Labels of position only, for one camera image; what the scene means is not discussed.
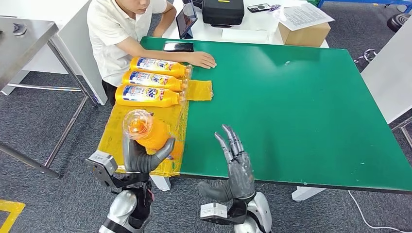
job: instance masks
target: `tablet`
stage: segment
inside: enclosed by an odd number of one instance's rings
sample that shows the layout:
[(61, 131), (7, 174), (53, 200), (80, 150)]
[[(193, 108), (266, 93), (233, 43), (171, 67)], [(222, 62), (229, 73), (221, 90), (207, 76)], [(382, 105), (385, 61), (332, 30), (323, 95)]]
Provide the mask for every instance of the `tablet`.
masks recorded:
[(193, 24), (197, 21), (196, 12), (194, 11), (193, 2), (185, 4), (182, 11), (176, 16), (177, 29), (179, 37), (183, 39)]

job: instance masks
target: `bottle label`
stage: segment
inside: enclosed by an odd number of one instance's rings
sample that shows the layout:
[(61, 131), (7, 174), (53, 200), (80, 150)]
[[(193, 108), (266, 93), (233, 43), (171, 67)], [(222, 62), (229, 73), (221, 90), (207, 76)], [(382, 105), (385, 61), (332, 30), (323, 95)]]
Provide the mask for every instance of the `bottle label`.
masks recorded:
[(123, 99), (138, 102), (154, 101), (156, 99), (163, 100), (164, 94), (164, 89), (126, 86), (123, 91)]
[(129, 77), (130, 83), (138, 85), (166, 85), (169, 77), (167, 75), (151, 74), (133, 71)]
[(168, 62), (151, 58), (139, 58), (137, 61), (138, 68), (147, 70), (172, 70), (174, 64), (176, 64), (176, 62)]

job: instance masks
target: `boy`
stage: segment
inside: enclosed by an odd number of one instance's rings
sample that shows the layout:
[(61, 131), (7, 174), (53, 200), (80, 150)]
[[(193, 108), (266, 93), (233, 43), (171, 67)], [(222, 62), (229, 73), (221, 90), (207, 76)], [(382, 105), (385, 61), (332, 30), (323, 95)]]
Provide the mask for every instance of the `boy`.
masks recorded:
[(92, 0), (87, 11), (93, 55), (102, 76), (102, 85), (112, 106), (116, 88), (129, 69), (132, 57), (187, 62), (210, 69), (216, 63), (205, 52), (164, 52), (144, 49), (139, 41), (147, 35), (152, 14), (162, 14), (153, 36), (161, 37), (176, 16), (166, 0)]

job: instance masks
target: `yellow tape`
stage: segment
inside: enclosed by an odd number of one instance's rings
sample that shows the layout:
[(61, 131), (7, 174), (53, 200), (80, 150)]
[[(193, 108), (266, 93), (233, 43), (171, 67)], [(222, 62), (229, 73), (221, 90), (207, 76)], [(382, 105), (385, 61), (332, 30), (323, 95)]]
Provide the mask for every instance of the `yellow tape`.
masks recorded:
[(186, 93), (187, 100), (212, 100), (212, 81), (190, 80)]
[(26, 204), (9, 200), (0, 200), (0, 211), (10, 212), (7, 219), (0, 228), (0, 233), (9, 232), (18, 215), (23, 211)]
[(128, 107), (115, 104), (98, 145), (98, 150), (111, 154), (119, 166), (116, 172), (125, 173), (126, 171), (124, 169), (123, 150), (121, 146), (121, 140), (123, 137), (123, 119), (128, 112), (134, 109), (145, 109), (148, 112), (153, 112), (158, 119), (161, 119), (169, 125), (171, 134), (176, 138), (174, 146), (179, 148), (179, 154), (176, 154), (177, 159), (165, 159), (156, 168), (156, 170), (151, 172), (151, 174), (167, 177), (179, 175), (186, 136), (188, 107), (188, 101), (186, 101), (186, 104), (184, 104), (183, 106), (174, 105), (168, 108)]

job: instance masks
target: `white cable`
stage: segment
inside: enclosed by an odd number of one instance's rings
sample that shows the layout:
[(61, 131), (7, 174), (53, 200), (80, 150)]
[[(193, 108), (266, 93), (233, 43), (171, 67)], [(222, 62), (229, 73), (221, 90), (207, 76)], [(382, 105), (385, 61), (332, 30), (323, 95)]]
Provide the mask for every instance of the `white cable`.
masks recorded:
[(363, 222), (364, 222), (368, 227), (370, 227), (370, 228), (372, 228), (372, 229), (390, 229), (390, 230), (398, 231), (398, 232), (401, 232), (401, 233), (412, 233), (412, 232), (403, 232), (403, 231), (401, 231), (401, 230), (399, 230), (399, 229), (396, 229), (396, 228), (393, 228), (393, 227), (374, 227), (374, 226), (369, 225), (369, 223), (366, 222), (365, 217), (363, 216), (362, 210), (361, 210), (361, 208), (359, 207), (358, 202), (357, 202), (357, 201), (355, 200), (355, 198), (352, 196), (352, 193), (350, 192), (350, 190), (348, 190), (348, 193), (349, 193), (350, 197), (353, 199), (353, 201), (355, 202), (356, 207), (357, 207), (358, 210), (359, 210), (360, 216), (362, 216)]

